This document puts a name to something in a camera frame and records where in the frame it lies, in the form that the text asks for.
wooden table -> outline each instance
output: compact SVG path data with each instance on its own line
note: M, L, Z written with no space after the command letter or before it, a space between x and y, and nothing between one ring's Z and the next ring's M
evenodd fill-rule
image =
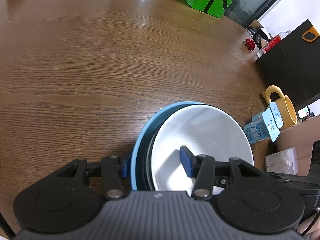
M0 0L0 211L69 161L130 150L162 107L265 107L246 31L184 0ZM256 166L270 151L252 146Z

white logo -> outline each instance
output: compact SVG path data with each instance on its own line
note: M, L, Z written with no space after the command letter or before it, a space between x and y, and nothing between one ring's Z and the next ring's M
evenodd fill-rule
M160 197L162 197L163 195L161 194L161 193L156 193L156 194L154 194L154 197L156 197L156 198L160 198Z

yellow mug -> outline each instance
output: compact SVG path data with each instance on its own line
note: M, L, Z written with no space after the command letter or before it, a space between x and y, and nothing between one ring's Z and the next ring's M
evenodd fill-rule
M277 93L280 98L275 101L275 103L278 106L279 112L282 117L283 121L283 127L280 128L280 130L286 129L290 126L293 126L294 124L297 123L297 114L294 109L294 106L291 102L291 100L288 98L288 96L284 95L281 91L280 88L277 86L270 86L267 88L266 93L265 93L265 99L268 103L268 105L271 103L271 94L272 93Z

black cable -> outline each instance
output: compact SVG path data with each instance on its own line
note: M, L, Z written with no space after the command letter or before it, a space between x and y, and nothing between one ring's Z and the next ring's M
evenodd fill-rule
M302 236L304 236L306 233L308 233L308 231L313 227L313 225L317 222L318 218L320 217L320 212L318 212L315 216L315 218L313 219L313 221L311 222L311 224L307 227L306 230L303 231L303 233L301 234Z
M4 233L9 237L9 239L12 239L16 236L16 234L13 232L11 227L8 225L7 221L5 221L4 217L0 213L0 227L4 231Z

plastic bottle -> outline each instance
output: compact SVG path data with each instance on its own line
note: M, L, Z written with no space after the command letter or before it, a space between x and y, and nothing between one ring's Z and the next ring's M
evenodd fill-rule
M268 52L272 47L274 47L277 43L283 40L286 36L291 33L290 30L287 32L280 32L276 37L274 37L271 41L269 41L262 49L257 53L258 57L261 57L263 54Z

